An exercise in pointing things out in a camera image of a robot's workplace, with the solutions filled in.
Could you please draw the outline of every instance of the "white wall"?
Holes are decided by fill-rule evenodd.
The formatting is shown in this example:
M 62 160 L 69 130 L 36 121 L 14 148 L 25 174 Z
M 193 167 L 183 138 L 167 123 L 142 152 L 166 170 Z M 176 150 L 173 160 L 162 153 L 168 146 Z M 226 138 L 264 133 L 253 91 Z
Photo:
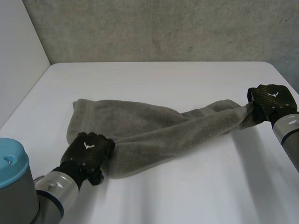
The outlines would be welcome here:
M 0 127 L 49 66 L 22 0 L 0 0 Z

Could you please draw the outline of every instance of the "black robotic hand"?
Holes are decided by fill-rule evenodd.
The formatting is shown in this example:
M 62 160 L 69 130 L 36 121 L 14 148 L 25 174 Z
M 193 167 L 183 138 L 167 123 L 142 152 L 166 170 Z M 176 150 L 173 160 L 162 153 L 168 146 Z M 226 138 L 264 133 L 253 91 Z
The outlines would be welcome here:
M 272 126 L 281 117 L 298 113 L 296 102 L 283 85 L 259 85 L 257 88 L 248 89 L 248 102 L 253 102 L 253 121 L 260 124 L 270 121 Z
M 92 185 L 102 183 L 104 177 L 100 170 L 104 160 L 112 156 L 115 143 L 103 135 L 79 133 L 61 158 L 61 171 L 71 176 L 80 188 L 83 180 Z

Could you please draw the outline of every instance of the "metal cylinder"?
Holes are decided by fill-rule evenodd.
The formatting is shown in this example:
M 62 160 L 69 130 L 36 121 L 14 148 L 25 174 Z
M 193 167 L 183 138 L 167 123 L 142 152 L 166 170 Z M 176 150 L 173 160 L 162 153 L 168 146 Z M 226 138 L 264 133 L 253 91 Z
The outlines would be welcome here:
M 76 182 L 67 174 L 52 171 L 36 183 L 38 195 L 51 199 L 61 212 L 61 217 L 76 200 L 79 189 Z
M 289 114 L 275 122 L 273 132 L 299 172 L 299 114 Z
M 0 138 L 0 222 L 34 224 L 39 206 L 24 147 Z
M 299 172 L 299 132 L 291 134 L 285 140 L 283 148 Z

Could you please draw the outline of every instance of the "concrete wall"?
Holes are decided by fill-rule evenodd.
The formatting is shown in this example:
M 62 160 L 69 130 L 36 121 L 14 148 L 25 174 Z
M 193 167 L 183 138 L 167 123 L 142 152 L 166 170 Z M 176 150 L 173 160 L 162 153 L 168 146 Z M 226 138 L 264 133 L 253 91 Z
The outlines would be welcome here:
M 49 66 L 22 0 L 0 0 L 0 128 Z
M 51 63 L 266 61 L 299 91 L 299 0 L 23 0 Z

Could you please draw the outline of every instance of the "gray wall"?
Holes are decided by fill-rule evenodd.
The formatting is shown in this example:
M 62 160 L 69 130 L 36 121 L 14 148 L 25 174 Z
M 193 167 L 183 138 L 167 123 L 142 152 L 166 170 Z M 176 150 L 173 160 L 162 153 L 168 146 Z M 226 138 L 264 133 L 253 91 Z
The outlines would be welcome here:
M 299 91 L 299 0 L 23 0 L 51 63 L 266 61 Z

